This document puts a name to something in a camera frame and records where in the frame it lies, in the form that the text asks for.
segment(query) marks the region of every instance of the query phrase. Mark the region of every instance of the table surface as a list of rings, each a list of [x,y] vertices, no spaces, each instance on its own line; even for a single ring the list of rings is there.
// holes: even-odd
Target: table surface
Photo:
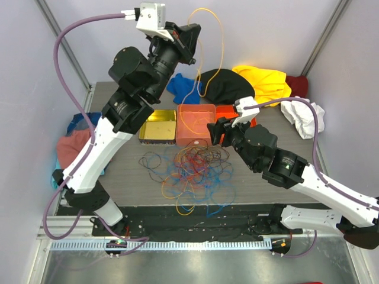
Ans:
[[[114,82],[98,82],[92,99],[91,112],[101,111],[116,89],[117,85]],[[171,93],[165,91],[161,97],[162,102],[153,107],[155,109],[176,109],[177,104],[172,102],[173,98]],[[313,140],[301,139],[295,127],[284,118],[278,106],[261,109],[256,120],[258,124],[262,124],[271,133],[278,136],[278,147],[293,151],[311,161]],[[116,153],[105,175],[101,176],[99,180],[118,206],[175,204],[175,200],[162,196],[161,184],[152,181],[147,170],[138,163],[146,152],[154,151],[162,154],[167,147],[174,147],[171,151],[176,151],[176,146],[141,145],[138,135],[135,135]],[[227,151],[230,153],[229,162],[233,166],[230,186],[236,192],[234,203],[315,202],[306,195],[268,184],[261,178],[262,174],[252,173],[232,148],[227,148]],[[220,192],[216,202],[223,203],[221,200],[227,200],[228,196],[230,197],[228,190],[225,190],[224,193]]]

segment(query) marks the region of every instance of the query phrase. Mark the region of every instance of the white wall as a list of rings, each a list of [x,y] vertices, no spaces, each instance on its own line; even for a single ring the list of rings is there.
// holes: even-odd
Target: white wall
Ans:
[[[118,13],[139,7],[141,0],[47,0],[59,24],[65,27],[85,17]],[[331,16],[338,0],[164,0],[166,20],[186,25],[199,7],[212,9],[225,31],[225,68],[239,64],[279,69],[299,75]],[[200,11],[192,20],[201,24],[204,71],[217,68],[221,56],[221,33],[216,19]],[[114,56],[125,46],[136,46],[147,54],[149,43],[134,21],[108,20],[79,28],[68,36],[79,63],[90,82],[111,81],[108,70]],[[177,72],[195,76],[193,66]]]
[[[54,35],[34,1],[8,1],[0,9],[0,38],[0,283],[26,283],[53,193],[54,146],[76,111],[55,75]],[[82,102],[85,88],[60,58]]]
[[[378,1],[352,1],[309,74],[311,98],[326,111],[319,144],[329,174],[374,197],[379,196],[378,14]],[[379,248],[370,256],[378,263]]]

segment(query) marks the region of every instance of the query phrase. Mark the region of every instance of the dark red cloth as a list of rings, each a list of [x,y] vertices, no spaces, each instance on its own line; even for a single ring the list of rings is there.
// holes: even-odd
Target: dark red cloth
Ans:
[[[291,88],[290,96],[306,98],[308,94],[308,79],[305,76],[287,76],[285,82]]]

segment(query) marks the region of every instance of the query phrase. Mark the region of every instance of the metal beam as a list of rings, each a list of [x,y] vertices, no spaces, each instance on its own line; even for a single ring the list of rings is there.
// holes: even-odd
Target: metal beam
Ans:
[[[34,0],[37,6],[40,8],[41,13],[43,14],[46,22],[49,27],[52,29],[53,34],[57,37],[62,31],[58,25],[57,20],[55,19],[52,11],[50,10],[48,4],[45,0]],[[68,60],[70,61],[72,67],[74,68],[76,74],[78,74],[80,80],[82,81],[84,87],[89,92],[91,90],[91,84],[89,83],[87,77],[84,74],[83,69],[81,68],[78,60],[76,59],[70,45],[67,40],[64,38],[60,44],[63,51],[66,53]]]
[[[328,23],[325,26],[325,29],[321,33],[321,36],[314,47],[303,71],[302,75],[308,76],[310,69],[313,67],[316,59],[318,58],[319,54],[321,53],[322,49],[324,48],[327,40],[330,38],[330,36],[333,33],[333,30],[337,26],[337,23],[341,19],[343,13],[346,11],[347,7],[351,3],[352,0],[340,0],[337,4],[331,18],[329,19]]]

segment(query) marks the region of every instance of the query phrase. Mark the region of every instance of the gray floor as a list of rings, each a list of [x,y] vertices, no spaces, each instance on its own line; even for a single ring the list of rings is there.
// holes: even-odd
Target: gray floor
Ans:
[[[290,252],[299,254],[310,243],[307,237],[294,238]],[[102,259],[86,268],[104,254],[52,251],[42,283],[358,283],[346,243],[341,238],[320,237],[313,251],[299,259],[282,259],[262,250],[152,251]]]
[[[101,111],[116,88],[117,85],[114,82],[98,82],[91,111]],[[173,95],[165,92],[161,97],[162,103],[154,107],[156,109],[176,109],[177,105],[172,102],[172,99]],[[259,124],[278,136],[278,147],[293,151],[311,161],[312,140],[302,140],[296,129],[284,118],[279,107],[262,109],[256,119]],[[165,147],[167,146],[143,146],[139,143],[136,135],[117,152],[105,176],[100,177],[100,181],[119,206],[172,205],[175,203],[161,195],[160,184],[150,180],[146,169],[138,164],[139,158],[145,152],[163,153]],[[253,174],[233,149],[229,148],[228,151],[230,152],[229,161],[234,168],[231,184],[236,189],[235,203],[314,202],[314,199],[308,196],[269,185],[261,178],[260,174]]]

